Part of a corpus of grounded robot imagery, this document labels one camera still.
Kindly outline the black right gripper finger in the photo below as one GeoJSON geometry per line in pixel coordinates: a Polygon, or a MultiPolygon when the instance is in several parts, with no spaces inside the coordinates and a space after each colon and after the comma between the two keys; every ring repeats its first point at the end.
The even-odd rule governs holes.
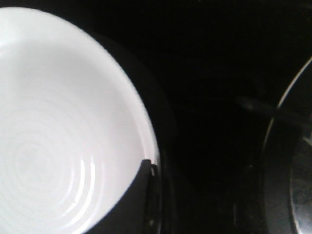
{"type": "Polygon", "coordinates": [[[135,179],[113,209],[91,229],[93,234],[157,234],[158,171],[141,162],[135,179]]]}

